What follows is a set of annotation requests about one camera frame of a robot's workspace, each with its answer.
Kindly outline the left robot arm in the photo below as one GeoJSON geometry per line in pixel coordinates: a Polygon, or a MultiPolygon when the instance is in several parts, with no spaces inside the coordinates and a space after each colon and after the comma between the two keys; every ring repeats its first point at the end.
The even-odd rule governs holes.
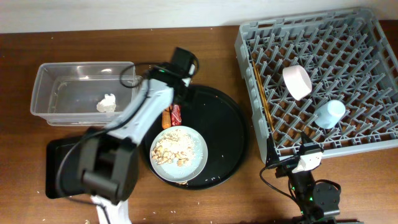
{"type": "Polygon", "coordinates": [[[190,80],[199,71],[198,58],[190,51],[175,48],[169,62],[151,63],[136,84],[138,95],[124,111],[103,128],[89,128],[66,153],[55,176],[55,189],[68,198],[62,176],[69,157],[79,151],[76,177],[96,207],[100,223],[130,223],[128,198],[138,176],[138,146],[148,130],[172,104],[192,100],[190,80]]]}

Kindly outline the orange carrot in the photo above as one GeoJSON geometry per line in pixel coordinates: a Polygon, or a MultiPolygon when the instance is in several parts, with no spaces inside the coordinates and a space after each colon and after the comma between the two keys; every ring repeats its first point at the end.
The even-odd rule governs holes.
{"type": "Polygon", "coordinates": [[[171,115],[170,115],[170,108],[166,108],[162,112],[162,128],[167,129],[172,126],[171,115]]]}

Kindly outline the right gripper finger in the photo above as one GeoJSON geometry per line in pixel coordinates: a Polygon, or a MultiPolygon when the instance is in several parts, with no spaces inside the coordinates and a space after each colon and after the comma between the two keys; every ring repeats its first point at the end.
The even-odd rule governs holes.
{"type": "Polygon", "coordinates": [[[267,138],[267,158],[266,158],[266,167],[269,167],[276,162],[279,162],[279,156],[275,149],[275,142],[273,139],[273,135],[270,134],[267,138]]]}
{"type": "Polygon", "coordinates": [[[300,137],[301,137],[303,147],[320,148],[320,145],[317,142],[311,140],[305,132],[301,132],[300,137]]]}

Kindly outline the white tissue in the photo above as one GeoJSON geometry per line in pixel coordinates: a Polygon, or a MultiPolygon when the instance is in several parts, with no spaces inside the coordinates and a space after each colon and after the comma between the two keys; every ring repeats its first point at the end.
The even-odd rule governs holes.
{"type": "Polygon", "coordinates": [[[97,103],[96,109],[100,113],[113,113],[116,110],[116,97],[114,94],[105,94],[104,98],[97,103]]]}

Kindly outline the grey plate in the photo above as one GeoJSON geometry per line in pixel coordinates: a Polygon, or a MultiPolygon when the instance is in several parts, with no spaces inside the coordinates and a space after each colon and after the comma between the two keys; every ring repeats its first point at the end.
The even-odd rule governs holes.
{"type": "Polygon", "coordinates": [[[157,174],[160,178],[169,182],[181,184],[194,179],[205,168],[208,159],[208,147],[206,141],[198,131],[186,126],[173,126],[171,128],[161,131],[155,137],[150,146],[149,159],[155,174],[157,174]],[[184,130],[189,135],[191,135],[195,143],[195,158],[194,160],[192,160],[192,163],[190,165],[183,167],[178,167],[176,164],[157,165],[156,162],[151,159],[150,152],[154,148],[155,142],[160,138],[163,133],[174,129],[184,130]]]}

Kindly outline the rice and food scraps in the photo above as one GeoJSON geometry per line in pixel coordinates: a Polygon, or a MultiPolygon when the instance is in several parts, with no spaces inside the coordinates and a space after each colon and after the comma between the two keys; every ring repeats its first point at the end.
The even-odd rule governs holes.
{"type": "Polygon", "coordinates": [[[157,165],[176,164],[178,167],[188,166],[195,158],[195,143],[191,135],[181,129],[163,133],[151,150],[151,159],[157,165]]]}

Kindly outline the red snack wrapper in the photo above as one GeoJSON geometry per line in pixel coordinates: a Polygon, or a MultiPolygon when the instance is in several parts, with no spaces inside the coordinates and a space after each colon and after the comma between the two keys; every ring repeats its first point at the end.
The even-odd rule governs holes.
{"type": "Polygon", "coordinates": [[[180,105],[172,105],[171,123],[172,126],[180,126],[182,124],[180,105]]]}

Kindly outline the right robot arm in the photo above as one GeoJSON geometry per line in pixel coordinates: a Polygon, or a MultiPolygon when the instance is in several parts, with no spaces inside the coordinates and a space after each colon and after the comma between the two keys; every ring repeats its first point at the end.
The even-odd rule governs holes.
{"type": "Polygon", "coordinates": [[[313,178],[312,170],[320,166],[324,150],[304,132],[300,133],[300,139],[302,144],[298,153],[282,160],[269,158],[259,176],[268,187],[285,195],[299,207],[301,216],[293,217],[287,223],[337,224],[336,216],[340,214],[341,186],[331,180],[313,178]],[[288,178],[289,191],[287,193],[263,178],[262,172],[267,169],[275,169],[277,178],[288,178]]]}

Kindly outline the light blue cup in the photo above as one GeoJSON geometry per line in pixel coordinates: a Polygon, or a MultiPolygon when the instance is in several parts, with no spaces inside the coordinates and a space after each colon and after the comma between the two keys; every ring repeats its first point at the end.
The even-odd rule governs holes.
{"type": "Polygon", "coordinates": [[[345,105],[338,100],[330,100],[315,110],[315,124],[323,129],[333,128],[346,113],[345,105]]]}

